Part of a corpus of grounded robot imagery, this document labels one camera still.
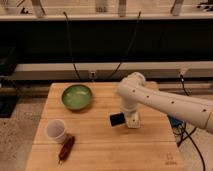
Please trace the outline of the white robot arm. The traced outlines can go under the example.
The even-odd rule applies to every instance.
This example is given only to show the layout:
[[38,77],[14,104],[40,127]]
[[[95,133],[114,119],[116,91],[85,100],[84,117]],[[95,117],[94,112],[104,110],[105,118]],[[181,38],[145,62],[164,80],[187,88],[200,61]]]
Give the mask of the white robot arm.
[[213,134],[213,101],[151,90],[145,87],[145,82],[141,73],[134,72],[117,86],[120,109],[128,128],[140,127],[138,104],[141,103]]

